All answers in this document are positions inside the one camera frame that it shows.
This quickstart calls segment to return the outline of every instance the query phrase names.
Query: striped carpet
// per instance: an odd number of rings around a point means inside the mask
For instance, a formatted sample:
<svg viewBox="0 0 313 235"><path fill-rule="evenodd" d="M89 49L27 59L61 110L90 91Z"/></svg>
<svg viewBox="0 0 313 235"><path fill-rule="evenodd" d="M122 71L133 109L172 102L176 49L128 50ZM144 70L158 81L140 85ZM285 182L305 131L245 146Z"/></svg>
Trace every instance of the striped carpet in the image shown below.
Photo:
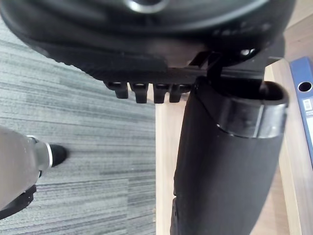
<svg viewBox="0 0 313 235"><path fill-rule="evenodd" d="M70 150L38 181L30 206L0 221L0 234L155 234L154 104L116 99L0 21L0 125Z"/></svg>

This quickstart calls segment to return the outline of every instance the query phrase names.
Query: metal ring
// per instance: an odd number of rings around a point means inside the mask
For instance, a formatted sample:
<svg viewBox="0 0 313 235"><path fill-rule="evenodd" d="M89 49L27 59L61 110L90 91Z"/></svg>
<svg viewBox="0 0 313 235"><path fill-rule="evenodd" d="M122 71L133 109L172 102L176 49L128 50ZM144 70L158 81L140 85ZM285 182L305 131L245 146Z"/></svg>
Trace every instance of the metal ring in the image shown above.
<svg viewBox="0 0 313 235"><path fill-rule="evenodd" d="M168 4L169 0L159 0L159 2L150 4L150 5L144 5L137 0L125 0L126 5L133 11L144 13L144 14L152 14L159 12L163 10L166 5Z"/></svg>

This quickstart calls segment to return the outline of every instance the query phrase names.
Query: blue binder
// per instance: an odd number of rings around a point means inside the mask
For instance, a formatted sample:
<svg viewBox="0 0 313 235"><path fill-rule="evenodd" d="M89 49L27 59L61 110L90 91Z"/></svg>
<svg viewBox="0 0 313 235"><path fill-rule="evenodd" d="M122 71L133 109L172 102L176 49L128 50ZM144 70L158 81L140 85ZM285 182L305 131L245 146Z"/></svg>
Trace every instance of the blue binder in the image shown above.
<svg viewBox="0 0 313 235"><path fill-rule="evenodd" d="M313 165L313 67L308 57L291 62L290 67Z"/></svg>

